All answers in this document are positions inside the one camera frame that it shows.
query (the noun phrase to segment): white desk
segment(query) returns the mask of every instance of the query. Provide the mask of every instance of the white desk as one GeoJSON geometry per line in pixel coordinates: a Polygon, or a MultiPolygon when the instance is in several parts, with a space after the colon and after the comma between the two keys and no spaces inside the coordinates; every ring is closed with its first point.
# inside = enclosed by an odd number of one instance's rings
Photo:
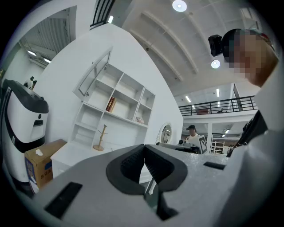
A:
{"type": "MultiPolygon", "coordinates": [[[[96,151],[90,150],[88,147],[77,145],[75,143],[66,143],[54,155],[51,156],[53,178],[57,177],[80,161],[108,152],[115,151],[111,151],[110,149],[96,151]]],[[[152,176],[150,175],[147,167],[144,165],[140,175],[140,183],[148,182],[151,179],[152,176]]]]}

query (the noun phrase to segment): white column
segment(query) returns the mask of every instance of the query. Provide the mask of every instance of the white column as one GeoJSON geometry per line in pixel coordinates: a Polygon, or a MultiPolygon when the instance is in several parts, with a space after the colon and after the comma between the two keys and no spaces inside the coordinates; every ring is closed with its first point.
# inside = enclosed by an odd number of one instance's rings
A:
{"type": "Polygon", "coordinates": [[[212,123],[208,123],[208,132],[207,132],[207,150],[210,153],[210,146],[212,140],[212,123]]]}

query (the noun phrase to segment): wooden base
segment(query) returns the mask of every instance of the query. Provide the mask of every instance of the wooden base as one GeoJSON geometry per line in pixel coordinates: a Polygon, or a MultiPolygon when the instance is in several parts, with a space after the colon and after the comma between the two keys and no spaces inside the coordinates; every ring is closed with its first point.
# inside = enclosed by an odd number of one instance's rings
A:
{"type": "Polygon", "coordinates": [[[94,145],[93,148],[98,150],[98,151],[103,151],[104,150],[104,148],[102,146],[99,146],[99,145],[94,145]]]}

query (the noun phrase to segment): black slot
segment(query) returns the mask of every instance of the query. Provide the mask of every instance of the black slot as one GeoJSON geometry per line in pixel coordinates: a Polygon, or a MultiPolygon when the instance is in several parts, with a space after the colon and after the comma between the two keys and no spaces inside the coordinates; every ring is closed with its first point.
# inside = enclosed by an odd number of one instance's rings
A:
{"type": "Polygon", "coordinates": [[[35,120],[34,127],[35,126],[40,126],[40,125],[43,125],[43,120],[35,120]]]}
{"type": "Polygon", "coordinates": [[[205,162],[203,165],[211,167],[211,168],[220,169],[220,170],[223,170],[226,167],[226,165],[213,163],[213,162],[210,162],[210,161],[205,162]]]}
{"type": "Polygon", "coordinates": [[[53,200],[45,210],[56,218],[61,218],[68,209],[82,185],[70,182],[53,200]]]}

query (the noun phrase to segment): round ceiling light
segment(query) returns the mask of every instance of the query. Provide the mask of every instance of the round ceiling light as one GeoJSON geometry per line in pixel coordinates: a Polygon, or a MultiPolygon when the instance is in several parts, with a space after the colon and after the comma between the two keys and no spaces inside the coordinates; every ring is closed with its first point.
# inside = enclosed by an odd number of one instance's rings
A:
{"type": "Polygon", "coordinates": [[[187,8],[187,5],[182,0],[175,0],[173,2],[173,8],[174,8],[175,11],[184,12],[187,8]]]}
{"type": "Polygon", "coordinates": [[[219,68],[219,66],[220,66],[220,62],[218,60],[214,60],[214,61],[211,62],[211,67],[213,69],[217,69],[217,68],[219,68]]]}

